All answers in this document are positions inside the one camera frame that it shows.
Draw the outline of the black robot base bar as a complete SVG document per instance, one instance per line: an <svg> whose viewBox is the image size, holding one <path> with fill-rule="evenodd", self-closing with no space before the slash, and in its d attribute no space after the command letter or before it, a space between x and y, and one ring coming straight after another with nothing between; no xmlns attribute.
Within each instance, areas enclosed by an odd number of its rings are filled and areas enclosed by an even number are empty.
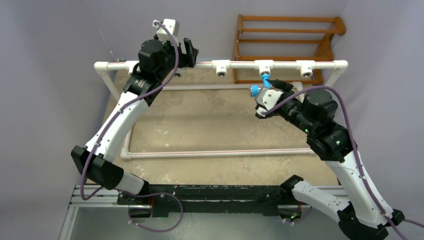
<svg viewBox="0 0 424 240"><path fill-rule="evenodd" d="M170 213L261 214L290 221L307 213L300 203L280 185L172 185L151 184L149 197L126 193L118 196L119 205L146 206L152 217L168 217Z"/></svg>

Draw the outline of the white PVC pipe frame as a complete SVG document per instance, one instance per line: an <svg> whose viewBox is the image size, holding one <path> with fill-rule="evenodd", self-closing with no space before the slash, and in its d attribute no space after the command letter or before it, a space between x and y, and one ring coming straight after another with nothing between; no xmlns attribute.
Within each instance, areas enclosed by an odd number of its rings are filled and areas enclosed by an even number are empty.
<svg viewBox="0 0 424 240"><path fill-rule="evenodd" d="M124 160L130 159L164 159L164 158L195 158L195 157L230 157L230 156L269 156L269 155L293 155L293 154L312 154L309 148L288 148L288 149L253 149L253 150L215 150L215 151L175 151L175 152L130 152L130 140L133 126L142 113L148 110L145 102L137 100L133 93L119 93L112 82L109 72L117 70L127 70L128 74L135 72L136 61L126 62L106 62L97 61L94 69L101 76L104 83L110 90L112 96L117 101L114 108L115 113L123 110L123 114L118 114L116 120L113 114L107 118L104 124L94 138L88 144L95 146L96 140L101 139L99 151L105 152L108 160L114 161L116 156L120 156ZM213 69L217 76L225 76L229 70L236 69L253 69L259 72L271 74L272 70L289 69L299 71L302 78L309 78L315 70L330 69L333 71L329 80L326 82L327 87L331 87L337 79L348 68L346 60L334 61L313 61L313 60L297 60L297 61L273 61L273 60L255 60L255 61L231 61L231 60L213 60L202 61L195 65L196 69Z"/></svg>

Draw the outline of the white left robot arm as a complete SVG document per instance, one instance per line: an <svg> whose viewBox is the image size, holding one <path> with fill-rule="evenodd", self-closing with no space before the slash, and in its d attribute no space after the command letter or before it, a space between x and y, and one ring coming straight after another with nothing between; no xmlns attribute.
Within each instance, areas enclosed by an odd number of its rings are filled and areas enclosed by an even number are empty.
<svg viewBox="0 0 424 240"><path fill-rule="evenodd" d="M120 190L138 205L149 199L149 182L113 162L124 138L136 120L146 112L178 68L193 68L198 49L189 38L176 47L170 41L145 41L138 52L139 61L132 69L119 101L104 125L85 146L74 146L71 157L82 176L107 190Z"/></svg>

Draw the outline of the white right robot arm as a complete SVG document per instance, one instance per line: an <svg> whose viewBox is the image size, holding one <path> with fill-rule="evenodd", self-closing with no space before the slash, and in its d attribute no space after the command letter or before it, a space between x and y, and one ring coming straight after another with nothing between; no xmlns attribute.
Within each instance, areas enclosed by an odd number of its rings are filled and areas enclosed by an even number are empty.
<svg viewBox="0 0 424 240"><path fill-rule="evenodd" d="M249 94L256 102L256 117L280 116L304 132L309 148L332 170L347 197L320 190L293 175L281 184L280 196L288 204L299 201L332 218L351 240L383 240L405 220L381 196L361 160L349 123L334 120L338 108L345 109L331 87L318 85L299 91L278 79L267 85L252 85Z"/></svg>

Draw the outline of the blue plastic water faucet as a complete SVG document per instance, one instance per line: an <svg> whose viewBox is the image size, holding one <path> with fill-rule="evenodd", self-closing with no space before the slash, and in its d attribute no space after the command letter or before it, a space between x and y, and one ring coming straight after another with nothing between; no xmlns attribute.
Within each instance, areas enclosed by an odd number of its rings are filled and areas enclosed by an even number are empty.
<svg viewBox="0 0 424 240"><path fill-rule="evenodd" d="M261 79L262 79L262 85L251 85L248 89L249 95L250 97L256 97L259 92L263 89L263 88L271 88L272 85L269 82L270 80L270 74L269 73L263 73L261 75Z"/></svg>

